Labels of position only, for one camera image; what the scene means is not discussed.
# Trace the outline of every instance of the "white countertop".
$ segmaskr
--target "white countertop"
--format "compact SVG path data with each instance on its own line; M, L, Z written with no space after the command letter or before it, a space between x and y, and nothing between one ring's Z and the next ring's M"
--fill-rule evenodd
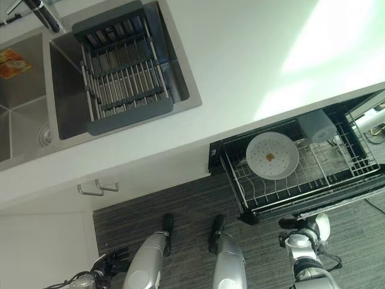
M0 204L385 87L382 0L167 3L203 105L5 170Z

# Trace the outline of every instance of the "floor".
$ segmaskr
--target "floor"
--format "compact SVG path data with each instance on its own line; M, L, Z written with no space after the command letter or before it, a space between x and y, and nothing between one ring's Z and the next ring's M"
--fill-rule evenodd
M385 151L385 147L376 149ZM384 194L372 197L371 202L385 210ZM286 251L278 244L278 220L255 226L237 220L238 208L225 175L95 211L99 253L129 246L133 257L141 243L160 229L164 213L174 215L174 235L171 256L163 262L161 288L211 287L215 255L208 253L207 238L219 213L227 216L226 231L234 236L245 255L248 288L289 288L293 284ZM343 268L333 272L341 288L384 288L385 214L360 201L328 215L330 250L343 260ZM121 289L124 277L125 274L117 275L112 288Z

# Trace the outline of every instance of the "stainless steel sink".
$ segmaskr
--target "stainless steel sink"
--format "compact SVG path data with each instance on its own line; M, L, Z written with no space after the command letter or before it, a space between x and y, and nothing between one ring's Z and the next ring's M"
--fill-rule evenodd
M154 3L146 4L145 7L149 11L150 28L152 27L153 31L158 31L158 33L154 33L153 41L155 45L158 44L155 47L158 47L158 57L165 82L169 88L168 92L173 98L174 104L183 103L189 99L190 93L167 31L167 26L159 15L158 17L153 17L153 19L151 18L151 14L158 13L157 10L154 10L154 7L156 8ZM53 39L50 42L49 50L51 54L58 134L60 140L67 140L68 138L86 133L87 122L91 120L81 70L81 62L83 61L82 48L75 36L72 33L67 33Z
M51 142L42 35L8 48L23 56L32 68L0 79L0 161L35 152Z
M171 13L165 1L159 4L165 35L157 41L165 43L168 55L161 69L173 111L98 136L87 132L90 112L80 67L82 51L72 32L57 36L42 28L0 47L2 51L13 49L32 65L20 75L0 79L0 170L202 104ZM62 21L71 27L106 11L106 5L109 7L102 3L92 12L75 13Z

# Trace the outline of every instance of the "dish drying rack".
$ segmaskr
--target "dish drying rack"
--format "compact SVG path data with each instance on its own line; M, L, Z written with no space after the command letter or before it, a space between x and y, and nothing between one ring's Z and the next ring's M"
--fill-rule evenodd
M91 135L173 110L140 1L77 23L73 31L82 49Z
M330 198L338 199L341 189L380 170L361 132L352 129L355 123L348 110L325 112L336 125L337 135L324 143L310 143L297 119L223 140L220 162L229 177L243 221L253 224L260 219L299 214L306 210L306 204L309 209L322 204L322 198L329 204ZM287 135L298 148L298 166L285 179L263 179L251 171L245 159L248 143L267 131Z

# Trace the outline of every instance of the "sink drain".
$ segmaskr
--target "sink drain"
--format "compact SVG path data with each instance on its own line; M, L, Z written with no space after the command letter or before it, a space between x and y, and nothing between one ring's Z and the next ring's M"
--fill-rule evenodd
M44 124L38 132L38 142L41 146L47 146L51 143L51 129L48 123Z

